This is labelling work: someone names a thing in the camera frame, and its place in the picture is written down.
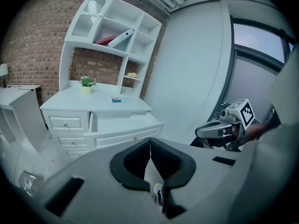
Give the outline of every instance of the desk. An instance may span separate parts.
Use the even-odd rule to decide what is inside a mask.
[[[32,147],[39,151],[47,129],[36,98],[38,87],[21,85],[0,88],[0,139],[7,143],[16,139],[22,145],[27,138]]]
[[[116,86],[97,84],[81,95],[78,81],[47,100],[40,109],[55,142],[74,160],[90,151],[125,141],[155,137],[164,122],[139,97],[116,95]],[[112,103],[111,97],[121,99]]]

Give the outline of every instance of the white wall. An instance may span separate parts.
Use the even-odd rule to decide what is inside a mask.
[[[218,101],[230,49],[226,4],[207,2],[171,15],[145,97],[152,114],[166,122],[163,137],[192,142]]]

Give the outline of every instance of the small plant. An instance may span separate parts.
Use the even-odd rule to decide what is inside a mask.
[[[91,87],[93,85],[95,85],[95,78],[90,78],[90,77],[81,77],[81,80],[79,81],[82,86],[84,87]]]

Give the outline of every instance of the potted plant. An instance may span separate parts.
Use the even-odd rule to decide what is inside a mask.
[[[92,86],[95,85],[95,78],[90,77],[81,77],[80,83],[82,84],[81,87],[81,94],[82,95],[89,95],[92,91]]]

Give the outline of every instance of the drawer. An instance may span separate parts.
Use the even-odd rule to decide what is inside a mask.
[[[83,134],[53,133],[52,136],[61,148],[88,148]]]
[[[158,122],[149,112],[127,117],[101,117],[91,113],[89,132],[84,133],[91,148],[104,148],[126,141],[154,137],[161,132],[164,122]]]
[[[89,112],[43,110],[51,133],[88,132]]]
[[[86,148],[81,148],[81,149],[76,149],[76,150],[66,149],[65,151],[69,155],[69,157],[72,159],[76,159],[78,157],[81,157],[81,156],[89,153],[89,150]]]

